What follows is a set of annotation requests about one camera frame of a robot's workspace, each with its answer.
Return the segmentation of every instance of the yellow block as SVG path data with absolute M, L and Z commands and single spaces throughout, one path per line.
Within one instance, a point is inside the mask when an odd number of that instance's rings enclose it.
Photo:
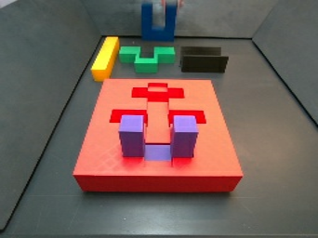
M 117 55 L 117 51 L 117 37 L 106 37 L 90 69 L 94 81 L 101 82 L 104 81 L 104 79 L 109 78 L 114 66 L 114 58 Z

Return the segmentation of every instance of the blue block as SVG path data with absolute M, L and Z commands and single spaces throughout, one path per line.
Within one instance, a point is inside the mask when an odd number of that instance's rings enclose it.
M 192 158 L 199 129 L 192 115 L 174 115 L 170 131 L 172 158 Z
M 145 145 L 144 160 L 169 161 L 169 145 Z
M 146 41 L 173 41 L 177 4 L 165 4 L 165 26 L 152 26 L 152 3 L 141 5 L 141 38 Z
M 144 157 L 144 117 L 122 115 L 118 125 L 122 157 Z

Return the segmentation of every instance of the red base plate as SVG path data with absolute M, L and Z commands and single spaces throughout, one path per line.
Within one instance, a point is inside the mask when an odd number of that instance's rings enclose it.
M 160 84 L 157 88 L 154 86 L 149 90 L 148 83 Z M 168 84 L 168 88 L 181 88 L 184 91 L 181 97 L 169 97 L 168 102 L 166 97 L 162 97 L 165 102 L 160 99 L 149 101 L 149 98 L 132 98 L 132 89 L 136 87 L 148 88 L 150 92 L 157 90 L 157 95 L 162 96 L 161 84 Z M 165 106 L 158 106 L 160 110 L 153 111 L 157 107 L 152 103 L 165 103 Z M 117 110 L 129 113 L 134 111 L 136 114 L 144 114 L 146 111 L 145 140 L 158 144 L 169 140 L 168 114 L 194 114 L 199 136 L 193 158 L 172 158 L 170 161 L 122 158 L 117 135 L 118 122 L 117 120 L 110 122 Z M 164 79 L 105 80 L 73 176 L 81 189 L 88 192 L 233 190 L 243 175 L 211 82 Z

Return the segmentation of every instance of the purple cube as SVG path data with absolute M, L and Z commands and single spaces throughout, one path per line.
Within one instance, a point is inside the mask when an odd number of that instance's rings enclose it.
M 199 129 L 192 115 L 174 115 L 170 131 L 172 158 L 192 158 Z
M 122 157 L 144 157 L 144 116 L 121 115 L 118 138 Z
M 145 145 L 144 160 L 170 161 L 169 145 Z

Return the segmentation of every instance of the gray tabletop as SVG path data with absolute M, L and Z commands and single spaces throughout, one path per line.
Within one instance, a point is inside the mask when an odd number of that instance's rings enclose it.
M 144 46 L 120 38 L 122 46 Z M 180 46 L 220 46 L 224 74 L 181 73 L 178 62 L 136 74 L 116 62 L 113 78 L 211 80 L 244 177 L 229 193 L 81 192 L 72 178 L 100 83 L 89 68 L 62 113 L 44 157 L 15 208 L 6 237 L 42 235 L 318 234 L 316 127 L 249 40 L 176 39 Z

